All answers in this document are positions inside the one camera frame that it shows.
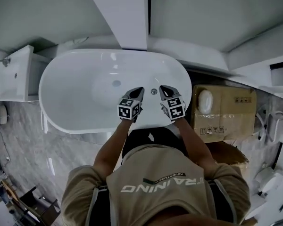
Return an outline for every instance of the man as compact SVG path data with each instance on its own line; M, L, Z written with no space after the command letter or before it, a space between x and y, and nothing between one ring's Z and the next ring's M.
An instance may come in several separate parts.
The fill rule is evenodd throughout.
M217 164L184 118L175 120L183 142L166 128L134 130L123 119L93 166L73 170L62 199L66 226L233 225L250 207L239 169ZM123 162L113 171L122 152ZM107 185L108 212L92 213L94 191Z

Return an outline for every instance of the white bathtub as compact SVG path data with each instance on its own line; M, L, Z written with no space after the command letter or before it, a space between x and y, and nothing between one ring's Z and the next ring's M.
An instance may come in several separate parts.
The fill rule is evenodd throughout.
M130 50L78 49L54 58L45 69L39 100L47 120L71 134L114 131L120 123L117 103L126 91L144 87L143 111L133 129L166 126L171 121L160 106L159 92L178 89L188 107L191 81L170 56Z

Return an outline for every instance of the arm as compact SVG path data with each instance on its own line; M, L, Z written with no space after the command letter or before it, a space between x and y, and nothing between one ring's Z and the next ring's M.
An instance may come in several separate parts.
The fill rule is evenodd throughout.
M211 175L217 168L217 164L207 145L196 134L185 118L182 117L175 120L175 125L179 128L180 134L183 137L190 160L204 169L205 177Z
M104 178L113 172L132 122L130 120L122 120L116 131L96 155L93 166Z

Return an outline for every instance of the beige t-shirt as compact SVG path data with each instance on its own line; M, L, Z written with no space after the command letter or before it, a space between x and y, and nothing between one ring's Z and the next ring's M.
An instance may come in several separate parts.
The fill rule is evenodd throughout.
M226 179L225 184L231 186L228 192L223 185L241 220L249 207L248 187L232 167L221 164L218 170L213 178L221 183ZM213 195L204 180L203 169L168 146L146 145L131 150L123 165L108 176L106 182L121 226L143 225L172 206L216 218ZM85 224L93 189L102 184L105 184L104 178L91 166L70 173L62 199L66 226Z

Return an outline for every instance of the brown box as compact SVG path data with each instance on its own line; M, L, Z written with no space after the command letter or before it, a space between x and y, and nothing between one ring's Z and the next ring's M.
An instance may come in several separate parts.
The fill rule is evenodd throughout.
M206 143L206 145L216 162L238 167L242 176L247 176L249 160L235 146L224 141Z
M208 115L198 110L198 96L205 89L213 95L213 106ZM205 143L251 136L256 103L254 89L195 85L192 92L191 125Z

